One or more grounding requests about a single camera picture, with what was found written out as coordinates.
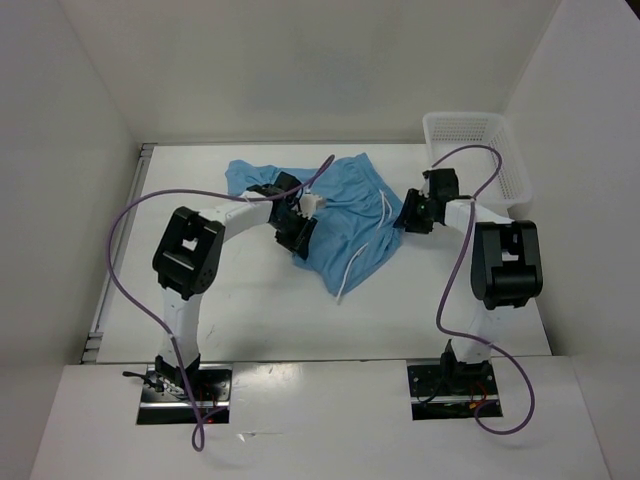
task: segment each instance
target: wire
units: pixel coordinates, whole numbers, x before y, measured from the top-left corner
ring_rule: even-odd
[[[429,398],[427,398],[425,400],[420,400],[420,397],[418,397],[416,395],[416,399],[418,400],[418,402],[420,402],[420,405],[422,405],[424,407],[424,406],[426,406],[427,403],[429,403],[431,400],[436,398],[438,396],[438,394],[440,393],[440,390],[442,389],[442,387],[444,387],[444,382],[445,382],[444,375],[442,375],[440,377],[440,380],[438,381],[438,384],[436,385],[436,388],[433,390],[433,393],[431,393]]]
[[[531,380],[529,379],[529,376],[527,375],[527,372],[524,371],[524,369],[522,368],[522,365],[520,365],[520,363],[518,362],[518,360],[516,360],[516,358],[511,355],[510,353],[508,353],[507,351],[505,351],[503,348],[498,347],[497,345],[494,345],[493,343],[491,343],[489,340],[486,340],[482,337],[479,337],[477,335],[472,335],[470,333],[464,333],[464,332],[457,332],[455,330],[450,330],[448,328],[445,328],[442,326],[442,314],[444,313],[444,307],[447,303],[447,299],[449,298],[449,295],[451,293],[451,289],[453,288],[453,282],[455,281],[456,277],[458,276],[458,272],[460,271],[460,266],[462,265],[462,261],[464,260],[464,257],[467,253],[467,249],[469,248],[469,243],[471,242],[471,234],[473,232],[473,226],[474,226],[474,220],[475,220],[475,214],[476,214],[476,200],[478,198],[478,195],[480,195],[480,193],[482,193],[482,191],[487,188],[487,186],[498,176],[498,174],[500,173],[500,169],[502,168],[502,155],[500,155],[500,152],[498,152],[495,148],[489,147],[487,145],[465,145],[463,147],[459,147],[456,148],[452,151],[450,151],[449,153],[447,153],[444,157],[442,157],[440,160],[438,160],[436,163],[433,164],[434,167],[438,166],[439,164],[441,164],[442,162],[444,162],[447,158],[451,157],[452,155],[461,152],[462,150],[468,150],[471,148],[479,148],[479,149],[483,149],[483,150],[488,150],[489,152],[491,152],[492,154],[494,154],[497,158],[497,165],[496,165],[496,169],[493,172],[493,174],[489,177],[489,179],[484,182],[482,184],[482,186],[480,186],[480,188],[478,188],[478,190],[476,190],[476,192],[472,195],[471,198],[471,204],[470,204],[470,215],[469,215],[469,224],[467,226],[467,232],[465,233],[464,236],[464,241],[462,242],[462,248],[460,249],[460,254],[458,255],[458,258],[456,260],[456,263],[453,266],[453,270],[451,271],[451,275],[449,276],[449,280],[447,281],[447,285],[444,288],[444,292],[442,293],[442,297],[440,298],[440,303],[438,305],[438,311],[436,313],[436,327],[438,328],[438,330],[440,330],[442,333],[444,333],[445,335],[450,335],[452,337],[459,337],[459,338],[467,338],[469,340],[474,340],[478,343],[481,343],[483,345],[488,346],[489,348],[495,350],[496,352],[500,353],[501,355],[503,355],[505,358],[507,358],[518,370],[518,372],[520,372],[520,375],[522,375],[522,378],[524,379],[524,382],[527,385],[527,390],[529,390],[529,397],[531,399],[531,404],[529,406],[529,411],[527,412],[526,417],[524,418],[524,420],[522,420],[522,422],[520,422],[520,424],[516,425],[513,428],[507,429],[507,430],[496,430],[494,428],[488,427],[487,425],[485,425],[484,423],[482,423],[482,421],[480,420],[479,414],[480,411],[486,407],[487,405],[493,404],[493,403],[497,403],[497,400],[489,400],[487,402],[484,402],[483,404],[479,405],[474,411],[473,411],[473,415],[474,418],[476,419],[476,422],[478,423],[478,425],[480,425],[480,427],[489,432],[489,433],[493,433],[494,435],[511,435],[513,433],[517,433],[520,430],[522,430],[524,427],[526,427],[528,425],[528,423],[531,421],[531,418],[533,417],[533,412],[536,409],[536,395],[535,392],[533,391],[533,385],[531,384]]]
[[[191,383],[189,382],[189,377],[187,376],[187,371],[185,370],[185,365],[184,365],[184,362],[182,360],[182,354],[180,353],[180,347],[178,346],[178,342],[175,339],[175,336],[174,336],[173,332],[171,331],[171,328],[158,315],[156,315],[149,308],[147,308],[142,302],[140,302],[138,299],[136,299],[124,287],[124,285],[122,285],[122,283],[118,279],[118,276],[116,275],[116,272],[115,272],[115,269],[114,269],[114,266],[113,266],[113,261],[111,259],[111,251],[113,250],[113,239],[115,237],[115,233],[116,233],[116,230],[118,228],[118,225],[120,224],[122,219],[131,211],[132,208],[136,207],[137,205],[141,204],[142,202],[145,202],[147,200],[150,200],[152,198],[159,197],[159,196],[162,196],[162,195],[173,195],[173,194],[182,193],[182,194],[191,194],[191,195],[203,195],[205,197],[222,198],[222,199],[231,200],[231,201],[234,201],[234,202],[250,202],[250,203],[253,203],[253,202],[272,202],[274,200],[280,200],[282,198],[285,198],[285,197],[291,195],[292,193],[296,193],[298,190],[301,190],[304,187],[307,187],[307,186],[310,187],[311,185],[313,185],[313,183],[318,179],[318,177],[320,175],[322,175],[324,172],[327,171],[327,169],[331,166],[331,163],[333,163],[334,159],[335,159],[335,155],[329,156],[329,158],[327,158],[324,161],[324,163],[320,166],[318,171],[309,180],[307,180],[306,182],[301,183],[297,187],[295,187],[295,188],[293,188],[293,189],[291,189],[291,190],[289,190],[287,192],[279,193],[278,195],[273,195],[271,197],[251,197],[251,198],[246,198],[246,197],[237,197],[237,196],[234,196],[234,195],[225,195],[223,193],[209,192],[209,191],[206,191],[206,190],[194,190],[194,189],[190,189],[190,188],[174,188],[174,189],[169,189],[169,190],[159,190],[157,192],[152,192],[152,193],[149,193],[147,195],[143,195],[142,197],[138,198],[137,200],[134,200],[129,205],[127,205],[116,216],[116,218],[114,219],[113,223],[111,224],[111,228],[109,229],[109,233],[107,235],[107,242],[106,242],[106,246],[105,246],[105,256],[106,256],[106,261],[107,261],[107,272],[109,273],[109,276],[111,277],[111,281],[116,286],[116,288],[120,291],[120,293],[122,293],[122,295],[124,295],[125,298],[127,300],[129,300],[131,303],[133,303],[136,307],[138,307],[144,313],[149,315],[151,317],[151,319],[154,320],[158,325],[160,325],[160,327],[162,327],[162,329],[169,336],[169,340],[171,341],[171,345],[173,346],[173,349],[174,349],[174,351],[176,353],[176,359],[178,360],[178,368],[180,370],[180,376],[182,377],[182,381],[184,383],[184,387],[185,387],[184,390],[187,393],[187,397],[189,398],[189,403],[191,404],[191,409],[193,410],[193,414],[196,417],[196,426],[193,429],[193,433],[191,435],[191,445],[193,446],[193,449],[196,452],[201,452],[202,450],[204,450],[204,443],[205,443],[204,425],[205,425],[205,421],[208,418],[210,418],[212,415],[214,415],[215,413],[217,413],[218,411],[220,411],[221,409],[224,409],[226,407],[222,407],[221,409],[213,409],[210,413],[208,413],[204,417],[200,414],[200,409],[198,408],[198,404],[196,403],[196,399],[195,399],[195,396],[193,394],[193,389],[191,388]]]

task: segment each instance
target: white wall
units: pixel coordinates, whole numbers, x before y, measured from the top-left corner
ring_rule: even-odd
[[[79,360],[136,146],[54,0],[0,5],[0,477],[28,478]]]
[[[626,3],[564,0],[507,117],[536,192],[552,346],[574,356],[613,478],[637,478],[640,21]]]
[[[556,0],[61,0],[139,141],[410,140],[502,111]]]

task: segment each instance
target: metal base plate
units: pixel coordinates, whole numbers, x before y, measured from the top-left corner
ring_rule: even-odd
[[[411,412],[414,420],[434,420],[446,418],[470,418],[482,402],[488,405],[479,411],[480,417],[502,417],[498,386],[493,369],[482,378],[473,378],[454,386],[444,385],[438,395],[425,403],[433,395],[442,370],[439,360],[407,362],[407,377],[411,393]]]
[[[155,379],[153,366],[147,374]],[[209,423],[229,423],[229,402],[231,399],[231,365],[203,364],[200,366],[200,387],[194,391],[202,415],[214,406],[227,407],[213,417]],[[195,424],[196,419],[189,400],[183,395],[169,391],[157,392],[148,385],[142,387],[138,425]]]

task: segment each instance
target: white table surface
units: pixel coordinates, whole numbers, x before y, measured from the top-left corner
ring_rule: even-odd
[[[143,193],[166,188],[227,191],[231,160],[256,165],[318,167],[366,152],[401,201],[419,188],[427,165],[422,145],[225,145],[156,147]],[[173,195],[138,207],[120,272],[131,292],[161,313],[151,258],[175,208],[209,208],[221,201]],[[428,236],[404,235],[397,253],[335,303],[320,277],[293,265],[268,225],[225,243],[218,275],[202,302],[198,340],[204,361],[304,361],[438,357],[447,338],[434,323],[462,235],[436,226]],[[469,262],[445,310],[444,322],[466,329],[475,311]],[[161,330],[110,288],[101,315],[98,362],[152,362]],[[535,302],[513,310],[500,344],[518,356],[550,355]]]
[[[529,426],[489,435],[473,419],[412,421],[406,363],[236,364],[230,423],[136,426],[141,365],[66,367],[31,480],[608,479],[570,359],[522,359],[537,394]],[[504,418],[528,409],[511,364],[493,361]]]

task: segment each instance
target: white enclosure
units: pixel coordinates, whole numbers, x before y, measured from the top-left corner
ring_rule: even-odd
[[[0,60],[1,478],[142,478],[148,463],[156,478],[637,477],[640,20],[624,0],[6,1]],[[431,323],[459,237],[407,242],[336,307],[259,229],[236,248],[276,271],[252,297],[233,268],[255,257],[224,260],[203,323],[213,331],[223,311],[227,342],[203,355],[293,363],[236,364],[231,423],[208,430],[201,456],[190,428],[136,427],[139,386],[120,372],[153,361],[159,332],[113,289],[101,296],[105,235],[128,195],[223,189],[233,158],[312,166],[366,151],[402,198],[420,186],[434,111],[504,115],[531,180],[533,201],[509,213],[538,226],[545,287],[504,337],[538,388],[530,430],[496,439],[471,420],[410,421],[402,360],[446,341]],[[159,145],[139,159],[145,143]],[[181,201],[202,205],[140,207],[119,249],[123,279],[154,308],[146,245]],[[449,321],[464,328],[469,292],[456,288]],[[255,330],[249,310],[268,291],[301,300]],[[397,325],[385,294],[405,305]],[[97,361],[115,366],[76,365],[94,319]],[[235,348],[258,340],[270,349]],[[514,424],[524,386],[494,365],[495,424]]]

